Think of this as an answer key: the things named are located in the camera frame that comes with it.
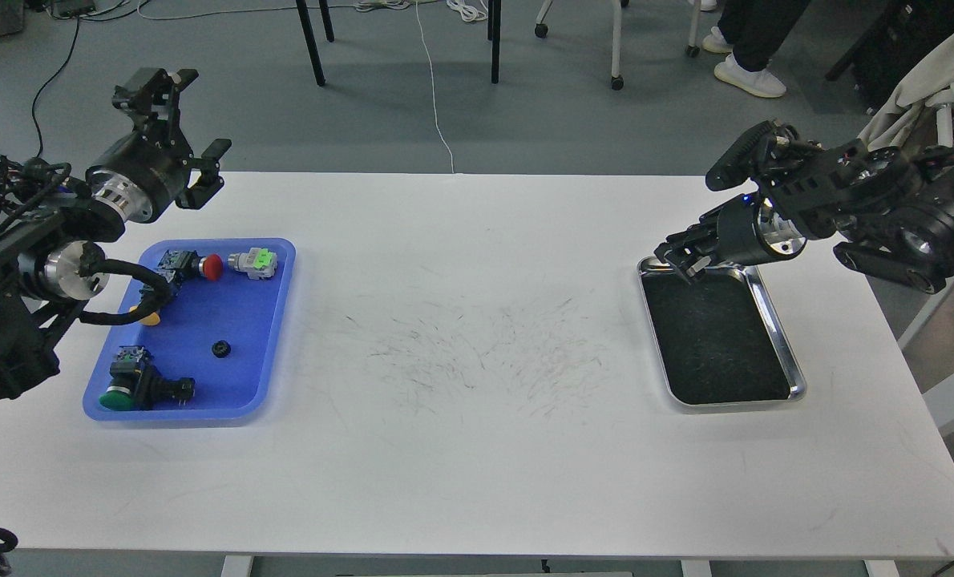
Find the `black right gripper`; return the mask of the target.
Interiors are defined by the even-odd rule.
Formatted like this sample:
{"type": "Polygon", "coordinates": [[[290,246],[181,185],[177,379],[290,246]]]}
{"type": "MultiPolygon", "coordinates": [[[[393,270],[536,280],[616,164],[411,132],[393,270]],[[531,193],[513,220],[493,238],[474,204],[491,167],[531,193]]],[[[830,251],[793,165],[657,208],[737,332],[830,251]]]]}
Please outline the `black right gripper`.
{"type": "Polygon", "coordinates": [[[706,212],[696,224],[668,235],[654,249],[658,260],[686,284],[696,284],[708,266],[750,266],[796,258],[807,239],[769,200],[736,196],[706,212]]]}

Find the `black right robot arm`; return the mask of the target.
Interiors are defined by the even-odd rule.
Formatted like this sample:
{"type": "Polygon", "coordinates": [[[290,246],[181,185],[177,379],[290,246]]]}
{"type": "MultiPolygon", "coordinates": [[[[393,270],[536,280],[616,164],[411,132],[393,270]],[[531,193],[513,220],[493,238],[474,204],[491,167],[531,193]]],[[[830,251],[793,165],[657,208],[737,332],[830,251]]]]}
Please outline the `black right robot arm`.
{"type": "Polygon", "coordinates": [[[954,277],[954,146],[914,157],[806,141],[777,120],[746,129],[705,174],[718,192],[752,180],[754,192],[703,213],[668,235],[654,256],[687,282],[723,263],[791,260],[807,241],[841,235],[834,256],[848,269],[937,293],[954,277]]]}

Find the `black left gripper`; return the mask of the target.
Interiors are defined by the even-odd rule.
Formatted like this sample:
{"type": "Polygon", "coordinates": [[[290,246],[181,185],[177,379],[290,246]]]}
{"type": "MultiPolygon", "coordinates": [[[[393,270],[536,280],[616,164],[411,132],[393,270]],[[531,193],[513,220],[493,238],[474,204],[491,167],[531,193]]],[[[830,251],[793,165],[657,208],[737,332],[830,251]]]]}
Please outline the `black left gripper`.
{"type": "Polygon", "coordinates": [[[179,208],[198,211],[224,186],[220,158],[230,139],[214,139],[201,157],[180,129],[180,92],[199,77],[196,69],[168,72],[141,68],[115,87],[111,105],[133,122],[86,171],[93,197],[123,222],[155,222],[176,198],[179,208]],[[199,178],[188,185],[192,171],[199,178]]]}

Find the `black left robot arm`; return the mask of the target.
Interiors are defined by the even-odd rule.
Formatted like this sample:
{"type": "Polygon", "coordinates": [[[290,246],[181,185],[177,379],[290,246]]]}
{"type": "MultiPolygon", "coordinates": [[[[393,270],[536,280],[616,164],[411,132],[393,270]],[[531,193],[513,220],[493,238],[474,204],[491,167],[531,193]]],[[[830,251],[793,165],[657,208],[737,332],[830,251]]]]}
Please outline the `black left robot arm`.
{"type": "Polygon", "coordinates": [[[102,246],[169,207],[197,211],[224,186],[230,139],[195,155],[180,129],[180,95],[198,75],[143,68],[116,87],[111,103],[133,127],[84,178],[67,162],[0,155],[0,399],[59,373],[55,347],[75,322],[133,324],[172,299],[160,274],[102,246]]]}

